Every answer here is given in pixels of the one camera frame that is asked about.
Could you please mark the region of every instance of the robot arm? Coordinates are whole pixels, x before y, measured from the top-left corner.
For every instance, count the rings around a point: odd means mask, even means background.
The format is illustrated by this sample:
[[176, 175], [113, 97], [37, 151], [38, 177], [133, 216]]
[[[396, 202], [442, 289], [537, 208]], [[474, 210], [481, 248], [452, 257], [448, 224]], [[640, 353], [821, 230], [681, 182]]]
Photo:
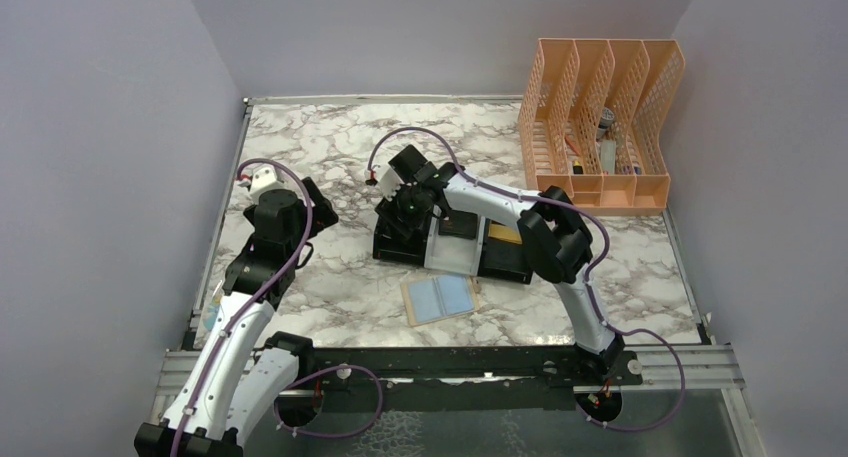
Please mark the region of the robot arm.
[[[383, 193], [377, 213], [400, 235], [411, 235], [434, 215], [449, 218], [456, 211], [517, 230], [530, 268], [556, 288], [571, 318], [575, 344], [585, 351], [589, 370], [599, 376], [610, 371], [623, 350], [623, 341], [596, 315], [586, 285], [579, 278], [592, 258], [592, 234], [576, 212], [522, 198], [541, 196], [570, 204], [562, 189], [551, 187], [539, 192], [491, 182], [487, 182], [488, 188], [478, 186], [460, 175], [453, 163], [436, 169], [412, 145], [390, 160], [389, 167], [377, 169], [369, 183], [378, 185]], [[606, 318], [603, 308], [601, 313]]]
[[[336, 224], [338, 216], [311, 179], [302, 182], [313, 202], [310, 237], [314, 237]], [[238, 315], [238, 310], [253, 298], [259, 287], [292, 256], [306, 221], [305, 204], [294, 192], [285, 189], [283, 176], [270, 165], [257, 167], [248, 193], [254, 204], [244, 211], [244, 216], [255, 231], [227, 267], [220, 289], [225, 295], [210, 339], [188, 381], [165, 411], [160, 425], [143, 424], [136, 434], [135, 448], [141, 457], [170, 455], [175, 431], [184, 416], [187, 419], [179, 455], [241, 456], [241, 446], [267, 410], [266, 404], [305, 371], [300, 368], [297, 351], [271, 347], [263, 350], [248, 375], [243, 376], [253, 345], [294, 280], [295, 270], [306, 264], [303, 261], [291, 266], [266, 294]], [[228, 326], [233, 319], [237, 321]], [[225, 334], [225, 328], [232, 331]], [[207, 366], [213, 355], [214, 360]], [[206, 367], [207, 374], [201, 378]], [[198, 389], [199, 381], [203, 384]], [[198, 398], [189, 408], [193, 391]]]

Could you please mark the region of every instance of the marble table surface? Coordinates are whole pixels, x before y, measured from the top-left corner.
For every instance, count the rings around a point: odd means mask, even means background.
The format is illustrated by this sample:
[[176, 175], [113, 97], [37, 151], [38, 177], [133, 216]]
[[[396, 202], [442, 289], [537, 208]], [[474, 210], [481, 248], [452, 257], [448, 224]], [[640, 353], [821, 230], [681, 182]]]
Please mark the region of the marble table surface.
[[[404, 125], [446, 137], [459, 160], [492, 181], [524, 187], [516, 122], [519, 104], [444, 103], [256, 106], [241, 160], [276, 159], [311, 176], [333, 203], [340, 222], [312, 240], [315, 255], [297, 278], [259, 341], [277, 331], [311, 337], [320, 346], [464, 346], [573, 343], [571, 322], [553, 287], [480, 279], [482, 308], [410, 327], [400, 285], [429, 271], [371, 258], [377, 221], [375, 188], [364, 184], [374, 144]], [[414, 142], [438, 165], [439, 143], [423, 134], [389, 140], [377, 155], [385, 163]], [[242, 217], [247, 192], [235, 188], [226, 210], [195, 347], [208, 337], [217, 312], [211, 289], [252, 232]], [[662, 217], [606, 217], [612, 250], [594, 278], [610, 319], [622, 329], [647, 327], [673, 343], [699, 342], [692, 310]], [[600, 250], [596, 238], [593, 250]], [[654, 343], [636, 335], [628, 343]]]

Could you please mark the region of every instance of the lavender wall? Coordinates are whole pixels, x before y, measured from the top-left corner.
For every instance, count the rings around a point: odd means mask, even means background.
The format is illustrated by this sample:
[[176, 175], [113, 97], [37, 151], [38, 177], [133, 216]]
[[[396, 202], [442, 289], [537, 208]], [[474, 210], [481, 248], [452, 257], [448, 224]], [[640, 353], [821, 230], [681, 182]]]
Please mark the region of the lavender wall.
[[694, 0], [663, 132], [670, 207], [768, 454], [844, 455], [846, 0]]
[[520, 94], [539, 37], [668, 37], [691, 0], [192, 0], [241, 91]]
[[189, 0], [0, 0], [0, 454], [134, 455], [241, 113]]

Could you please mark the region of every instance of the purple cable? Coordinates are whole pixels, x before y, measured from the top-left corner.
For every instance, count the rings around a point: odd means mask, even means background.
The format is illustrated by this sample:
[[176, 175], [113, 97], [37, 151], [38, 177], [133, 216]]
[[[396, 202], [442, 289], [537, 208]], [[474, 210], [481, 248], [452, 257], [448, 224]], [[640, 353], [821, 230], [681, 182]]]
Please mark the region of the purple cable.
[[[254, 293], [251, 298], [244, 303], [244, 305], [233, 314], [233, 317], [229, 322], [224, 326], [223, 331], [230, 334], [233, 330], [233, 327], [238, 323], [238, 320], [247, 312], [247, 309], [253, 305], [260, 297], [262, 297], [265, 292], [268, 292], [268, 289], [271, 288], [280, 277], [285, 274], [289, 268], [295, 264], [300, 258], [300, 252], [303, 250], [303, 247], [306, 245], [306, 241], [309, 240], [309, 233], [312, 231], [312, 201], [309, 199], [309, 192], [306, 190], [306, 187], [303, 185], [303, 182], [297, 177], [291, 169], [286, 167], [279, 162], [275, 162], [270, 159], [248, 159], [241, 163], [236, 169], [236, 176], [240, 176], [242, 171], [244, 171], [245, 167], [253, 164], [268, 164], [283, 171], [286, 175], [292, 178], [292, 180], [297, 183], [298, 188], [300, 189], [300, 193], [303, 195], [303, 200], [306, 202], [306, 228], [303, 230], [303, 236], [300, 238], [300, 242], [297, 244], [297, 247], [292, 252], [291, 257], [286, 263], [277, 271], [276, 274], [272, 275], [270, 279], [268, 279], [259, 290]], [[206, 383], [206, 378], [209, 376], [209, 372], [212, 367], [212, 363], [215, 362], [215, 359], [218, 357], [218, 353], [221, 351], [221, 347], [224, 345], [224, 340], [220, 338], [220, 336], [213, 336], [215, 339], [215, 343], [212, 345], [212, 350], [209, 352], [209, 358], [206, 359], [206, 362], [203, 364], [203, 368], [200, 370], [200, 375], [197, 376], [197, 382], [194, 384], [194, 389], [192, 389], [191, 394], [189, 395], [188, 402], [186, 404], [187, 408], [193, 408], [194, 404], [197, 403], [197, 398], [200, 396], [200, 390], [203, 388], [203, 384]], [[180, 423], [177, 425], [177, 430], [174, 433], [174, 441], [171, 444], [171, 457], [177, 457], [177, 453], [179, 452], [180, 440], [182, 440], [183, 432], [185, 431], [185, 427], [188, 424], [188, 415], [183, 414], [180, 418]]]
[[657, 427], [667, 423], [669, 420], [671, 420], [677, 414], [677, 412], [680, 410], [680, 407], [683, 406], [683, 399], [686, 396], [686, 376], [683, 372], [683, 363], [680, 361], [680, 356], [677, 355], [677, 352], [674, 350], [674, 347], [672, 347], [672, 345], [667, 340], [660, 337], [659, 334], [657, 334], [656, 332], [654, 332], [652, 330], [645, 329], [645, 328], [638, 328], [638, 329], [633, 329], [633, 330], [625, 332], [625, 331], [615, 327], [611, 323], [609, 323], [609, 321], [606, 319], [606, 317], [604, 317], [603, 312], [601, 312], [601, 307], [598, 304], [598, 298], [595, 295], [595, 290], [592, 288], [591, 280], [589, 279], [589, 274], [592, 272], [592, 270], [595, 267], [598, 266], [598, 264], [601, 263], [602, 260], [604, 260], [606, 258], [607, 254], [609, 254], [609, 249], [610, 249], [609, 232], [607, 232], [607, 229], [606, 229], [606, 227], [604, 227], [604, 224], [602, 224], [601, 221], [598, 220], [597, 217], [595, 217], [594, 215], [590, 214], [589, 212], [581, 209], [580, 207], [577, 207], [577, 206], [574, 206], [574, 205], [571, 205], [571, 204], [567, 204], [565, 202], [560, 202], [558, 200], [553, 200], [553, 199], [548, 199], [546, 197], [537, 196], [537, 195], [515, 194], [515, 193], [512, 193], [508, 190], [501, 189], [497, 186], [491, 185], [487, 182], [483, 182], [483, 181], [480, 181], [478, 179], [475, 179], [474, 177], [471, 177], [470, 175], [466, 174], [464, 170], [462, 170], [462, 167], [460, 166], [459, 161], [456, 158], [456, 154], [453, 152], [453, 149], [451, 148], [448, 141], [444, 137], [442, 137], [441, 135], [437, 134], [436, 132], [433, 132], [430, 129], [425, 129], [423, 127], [401, 127], [399, 129], [395, 129], [395, 130], [389, 132], [388, 134], [384, 135], [382, 139], [377, 141], [377, 145], [375, 145], [374, 150], [371, 151], [371, 156], [368, 157], [368, 170], [369, 171], [372, 169], [372, 164], [374, 163], [374, 156], [377, 155], [377, 149], [379, 149], [380, 146], [383, 145], [383, 142], [388, 140], [390, 137], [392, 137], [396, 134], [399, 134], [401, 132], [424, 132], [425, 134], [429, 134], [429, 135], [435, 137], [439, 142], [442, 143], [442, 145], [448, 151], [448, 155], [450, 155], [451, 161], [453, 161], [453, 164], [456, 166], [456, 170], [459, 173], [459, 175], [461, 175], [465, 180], [471, 182], [474, 185], [482, 187], [486, 190], [490, 190], [490, 191], [495, 192], [497, 194], [503, 195], [505, 197], [518, 199], [519, 202], [526, 200], [526, 201], [530, 201], [530, 202], [542, 202], [542, 203], [545, 203], [545, 204], [557, 205], [559, 207], [564, 207], [566, 209], [573, 210], [573, 211], [577, 212], [578, 214], [582, 215], [583, 217], [586, 217], [587, 219], [592, 221], [593, 224], [595, 224], [595, 226], [598, 228], [598, 230], [601, 231], [601, 235], [603, 236], [604, 248], [601, 250], [601, 253], [598, 254], [597, 257], [595, 257], [595, 260], [593, 260], [592, 262], [589, 263], [589, 265], [586, 267], [586, 272], [583, 274], [583, 283], [586, 284], [586, 291], [589, 294], [589, 300], [592, 303], [592, 309], [595, 311], [595, 315], [597, 315], [598, 319], [601, 320], [603, 325], [606, 328], [610, 329], [611, 331], [615, 332], [616, 334], [619, 334], [619, 335], [624, 336], [624, 337], [628, 337], [628, 336], [631, 336], [631, 335], [634, 335], [634, 334], [644, 333], [644, 334], [648, 334], [648, 335], [654, 337], [655, 339], [659, 340], [664, 346], [666, 346], [668, 348], [668, 350], [671, 352], [672, 357], [674, 357], [674, 360], [677, 363], [677, 370], [680, 372], [680, 394], [677, 396], [677, 401], [675, 401], [674, 406], [668, 412], [668, 414], [665, 415], [665, 417], [657, 420], [654, 423], [648, 424], [648, 425], [622, 426], [622, 425], [616, 425], [616, 424], [611, 424], [611, 423], [607, 423], [607, 422], [601, 422], [601, 421], [596, 420], [592, 417], [589, 417], [588, 415], [587, 415], [587, 420], [589, 422], [592, 422], [595, 425], [599, 425], [599, 426], [602, 426], [606, 429], [616, 430], [616, 431], [619, 431], [619, 432], [641, 432], [641, 431], [644, 431], [644, 430], [651, 430], [651, 429], [657, 428]]
[[359, 365], [348, 365], [348, 364], [336, 365], [334, 367], [329, 367], [329, 368], [326, 368], [326, 369], [319, 370], [318, 372], [309, 374], [309, 375], [307, 375], [306, 377], [304, 377], [300, 380], [292, 382], [288, 387], [286, 387], [286, 389], [288, 390], [288, 389], [291, 389], [293, 387], [297, 387], [298, 385], [309, 382], [310, 380], [312, 380], [316, 377], [321, 377], [324, 374], [329, 374], [330, 372], [335, 372], [337, 370], [342, 370], [342, 369], [351, 369], [351, 370], [358, 370], [360, 372], [365, 372], [366, 374], [368, 374], [368, 377], [371, 377], [371, 380], [374, 381], [374, 385], [377, 386], [377, 411], [374, 412], [374, 415], [371, 416], [371, 419], [369, 419], [368, 422], [365, 423], [365, 425], [363, 425], [362, 427], [360, 427], [356, 430], [351, 430], [351, 431], [343, 432], [343, 433], [340, 433], [340, 434], [330, 434], [330, 433], [326, 433], [326, 432], [315, 432], [315, 431], [312, 431], [312, 430], [300, 430], [299, 427], [289, 427], [288, 425], [284, 424], [283, 418], [280, 417], [280, 410], [275, 405], [274, 406], [274, 415], [277, 417], [277, 422], [279, 423], [277, 430], [283, 428], [283, 429], [286, 429], [286, 430], [293, 432], [295, 435], [303, 434], [303, 435], [308, 435], [310, 437], [321, 437], [321, 438], [324, 438], [324, 439], [346, 439], [348, 437], [353, 437], [354, 435], [361, 434], [362, 432], [365, 432], [366, 430], [370, 429], [371, 426], [374, 425], [375, 422], [377, 422], [377, 419], [380, 418], [380, 414], [383, 413], [383, 387], [380, 385], [380, 379], [377, 378], [377, 376], [374, 374], [374, 372], [371, 372], [370, 370], [366, 369], [365, 367], [361, 367]]

